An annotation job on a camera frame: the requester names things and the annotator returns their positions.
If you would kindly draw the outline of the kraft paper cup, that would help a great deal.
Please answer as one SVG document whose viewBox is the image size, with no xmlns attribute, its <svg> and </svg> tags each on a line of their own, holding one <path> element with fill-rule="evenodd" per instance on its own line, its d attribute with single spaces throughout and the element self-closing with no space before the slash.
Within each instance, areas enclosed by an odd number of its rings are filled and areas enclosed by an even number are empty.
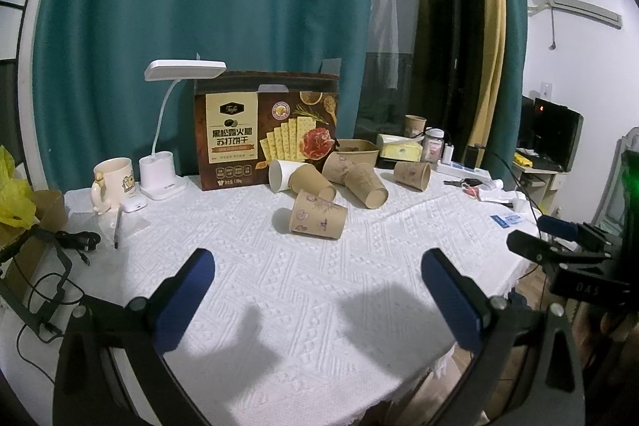
<svg viewBox="0 0 639 426">
<path fill-rule="evenodd" d="M 345 176 L 344 183 L 367 209 L 379 209 L 388 200 L 387 188 L 369 164 L 354 165 Z"/>
</svg>

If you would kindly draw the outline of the white desk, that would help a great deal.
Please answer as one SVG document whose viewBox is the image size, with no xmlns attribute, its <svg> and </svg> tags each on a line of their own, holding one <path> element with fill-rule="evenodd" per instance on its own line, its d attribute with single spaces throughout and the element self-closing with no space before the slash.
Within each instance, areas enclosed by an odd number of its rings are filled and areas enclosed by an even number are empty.
<svg viewBox="0 0 639 426">
<path fill-rule="evenodd" d="M 514 175 L 532 200 L 545 214 L 556 210 L 557 194 L 566 184 L 569 174 L 512 164 Z"/>
</svg>

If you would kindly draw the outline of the teal curtain right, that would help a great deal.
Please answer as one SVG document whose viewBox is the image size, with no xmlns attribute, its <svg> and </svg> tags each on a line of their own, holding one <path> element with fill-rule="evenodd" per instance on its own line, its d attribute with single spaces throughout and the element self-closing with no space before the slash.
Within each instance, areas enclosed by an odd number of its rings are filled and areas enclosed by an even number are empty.
<svg viewBox="0 0 639 426">
<path fill-rule="evenodd" d="M 528 0 L 506 0 L 505 55 L 496 107 L 483 166 L 513 190 L 509 168 L 516 152 L 521 121 L 523 72 L 528 42 Z"/>
</svg>

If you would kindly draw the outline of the black pen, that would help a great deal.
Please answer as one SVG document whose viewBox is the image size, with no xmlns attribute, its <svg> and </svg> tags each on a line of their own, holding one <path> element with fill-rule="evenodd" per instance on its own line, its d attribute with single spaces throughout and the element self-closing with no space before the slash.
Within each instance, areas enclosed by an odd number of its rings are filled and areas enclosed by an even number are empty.
<svg viewBox="0 0 639 426">
<path fill-rule="evenodd" d="M 120 236 L 121 236 L 122 214 L 123 214 L 123 209 L 122 209 L 122 206 L 120 205 L 117 211 L 115 229 L 114 229 L 114 248 L 116 250 L 119 249 L 119 244 L 121 240 Z"/>
</svg>

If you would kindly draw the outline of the black monitor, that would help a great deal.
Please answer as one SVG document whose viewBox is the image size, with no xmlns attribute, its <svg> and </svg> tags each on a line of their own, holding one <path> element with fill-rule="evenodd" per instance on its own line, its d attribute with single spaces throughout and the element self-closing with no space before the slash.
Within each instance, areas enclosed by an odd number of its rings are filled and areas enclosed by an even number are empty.
<svg viewBox="0 0 639 426">
<path fill-rule="evenodd" d="M 570 172 L 583 123 L 583 116 L 569 107 L 523 96 L 517 152 L 534 168 Z"/>
</svg>

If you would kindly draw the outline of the small white bottle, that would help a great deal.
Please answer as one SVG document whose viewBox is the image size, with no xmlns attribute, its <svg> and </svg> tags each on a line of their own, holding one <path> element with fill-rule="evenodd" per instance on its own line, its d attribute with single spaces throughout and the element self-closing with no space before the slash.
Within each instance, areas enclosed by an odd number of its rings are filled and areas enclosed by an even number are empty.
<svg viewBox="0 0 639 426">
<path fill-rule="evenodd" d="M 453 159 L 454 146 L 452 144 L 446 144 L 443 149 L 441 162 L 443 164 L 451 164 Z"/>
</svg>

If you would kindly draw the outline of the black metal stand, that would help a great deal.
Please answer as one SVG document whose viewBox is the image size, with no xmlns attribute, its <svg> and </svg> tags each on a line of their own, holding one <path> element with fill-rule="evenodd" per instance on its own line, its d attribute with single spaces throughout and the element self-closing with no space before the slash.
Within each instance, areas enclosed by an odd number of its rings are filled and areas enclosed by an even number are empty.
<svg viewBox="0 0 639 426">
<path fill-rule="evenodd" d="M 45 295 L 39 291 L 37 289 L 38 283 L 32 282 L 32 279 L 26 275 L 26 272 L 24 272 L 20 264 L 18 264 L 17 256 L 22 252 L 29 239 L 40 239 L 45 244 L 53 246 L 56 256 L 64 268 L 63 273 L 54 273 L 54 276 L 58 277 L 58 284 L 56 284 L 55 294 L 53 296 Z M 76 234 L 65 230 L 55 232 L 48 231 L 40 225 L 30 227 L 13 243 L 1 248 L 2 263 L 10 261 L 11 266 L 17 269 L 18 273 L 26 282 L 27 287 L 30 289 L 29 300 L 27 304 L 25 304 L 24 298 L 18 297 L 16 293 L 9 288 L 8 283 L 2 281 L 1 297 L 4 299 L 4 302 L 9 305 L 10 309 L 22 319 L 26 327 L 32 330 L 43 343 L 50 343 L 63 336 L 62 330 L 52 323 L 52 318 L 58 311 L 58 308 L 76 304 L 76 301 L 66 301 L 66 284 L 70 283 L 69 275 L 73 268 L 73 263 L 65 251 L 81 250 L 82 248 L 83 242 L 77 242 Z"/>
</svg>

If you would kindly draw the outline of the right lying kraft cup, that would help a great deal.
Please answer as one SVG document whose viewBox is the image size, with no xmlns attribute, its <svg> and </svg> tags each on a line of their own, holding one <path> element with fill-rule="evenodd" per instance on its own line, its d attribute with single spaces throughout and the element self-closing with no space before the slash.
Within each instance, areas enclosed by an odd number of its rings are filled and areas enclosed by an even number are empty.
<svg viewBox="0 0 639 426">
<path fill-rule="evenodd" d="M 431 166 L 428 162 L 399 161 L 393 168 L 394 180 L 404 186 L 425 191 L 429 185 Z"/>
</svg>

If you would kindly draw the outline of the glass jar pink contents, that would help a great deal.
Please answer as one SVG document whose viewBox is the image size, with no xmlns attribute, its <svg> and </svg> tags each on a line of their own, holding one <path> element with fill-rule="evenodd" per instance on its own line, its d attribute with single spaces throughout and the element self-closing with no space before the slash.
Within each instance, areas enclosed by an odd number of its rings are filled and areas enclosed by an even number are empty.
<svg viewBox="0 0 639 426">
<path fill-rule="evenodd" d="M 423 138 L 423 155 L 421 161 L 437 163 L 444 147 L 444 131 L 436 127 L 430 127 L 425 131 Z"/>
</svg>

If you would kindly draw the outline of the upright kraft cup back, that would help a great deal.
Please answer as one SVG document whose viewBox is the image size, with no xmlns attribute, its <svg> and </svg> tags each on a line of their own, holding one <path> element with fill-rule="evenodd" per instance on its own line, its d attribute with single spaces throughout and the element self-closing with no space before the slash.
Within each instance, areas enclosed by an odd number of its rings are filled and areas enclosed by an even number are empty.
<svg viewBox="0 0 639 426">
<path fill-rule="evenodd" d="M 421 116 L 406 115 L 404 117 L 404 136 L 415 139 L 423 134 L 426 128 L 426 119 Z"/>
</svg>

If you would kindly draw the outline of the front lying kraft cup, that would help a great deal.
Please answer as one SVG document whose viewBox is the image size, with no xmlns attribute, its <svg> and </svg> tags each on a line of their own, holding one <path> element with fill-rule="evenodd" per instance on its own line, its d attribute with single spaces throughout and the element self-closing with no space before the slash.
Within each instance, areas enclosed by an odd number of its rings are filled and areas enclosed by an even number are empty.
<svg viewBox="0 0 639 426">
<path fill-rule="evenodd" d="M 294 234 L 326 239 L 339 239 L 343 233 L 348 209 L 304 190 L 297 194 L 289 230 Z"/>
</svg>

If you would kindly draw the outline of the yellow plastic bag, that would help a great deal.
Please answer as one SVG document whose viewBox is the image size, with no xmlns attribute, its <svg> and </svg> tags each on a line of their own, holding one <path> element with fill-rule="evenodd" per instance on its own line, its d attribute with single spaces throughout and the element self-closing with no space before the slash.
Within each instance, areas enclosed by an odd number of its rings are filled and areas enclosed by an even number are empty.
<svg viewBox="0 0 639 426">
<path fill-rule="evenodd" d="M 13 243 L 25 230 L 38 222 L 32 187 L 15 176 L 15 161 L 6 147 L 1 147 L 0 222 L 1 246 Z"/>
</svg>

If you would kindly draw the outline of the kraft paper tray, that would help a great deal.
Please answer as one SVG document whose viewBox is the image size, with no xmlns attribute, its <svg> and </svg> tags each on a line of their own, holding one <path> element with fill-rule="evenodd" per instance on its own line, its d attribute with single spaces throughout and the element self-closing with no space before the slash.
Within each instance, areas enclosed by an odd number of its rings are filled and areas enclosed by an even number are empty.
<svg viewBox="0 0 639 426">
<path fill-rule="evenodd" d="M 365 163 L 375 166 L 379 156 L 379 148 L 367 139 L 341 139 L 336 152 L 354 164 Z"/>
</svg>

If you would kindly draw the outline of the middle lying kraft cup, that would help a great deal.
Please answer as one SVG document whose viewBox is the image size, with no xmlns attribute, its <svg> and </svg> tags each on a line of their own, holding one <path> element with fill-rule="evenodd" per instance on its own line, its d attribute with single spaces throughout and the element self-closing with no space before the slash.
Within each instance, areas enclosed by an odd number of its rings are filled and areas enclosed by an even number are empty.
<svg viewBox="0 0 639 426">
<path fill-rule="evenodd" d="M 311 164 L 304 164 L 292 173 L 289 177 L 289 188 L 295 194 L 305 191 L 327 201 L 335 200 L 337 194 L 335 186 Z"/>
</svg>

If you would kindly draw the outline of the brown cracker box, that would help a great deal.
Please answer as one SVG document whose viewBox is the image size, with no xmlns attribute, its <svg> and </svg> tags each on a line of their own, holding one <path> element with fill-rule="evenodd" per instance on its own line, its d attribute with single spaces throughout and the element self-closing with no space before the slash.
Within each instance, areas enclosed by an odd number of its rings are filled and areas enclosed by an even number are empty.
<svg viewBox="0 0 639 426">
<path fill-rule="evenodd" d="M 200 186 L 269 182 L 275 160 L 321 168 L 336 148 L 337 75 L 226 71 L 197 80 L 194 121 Z"/>
</svg>

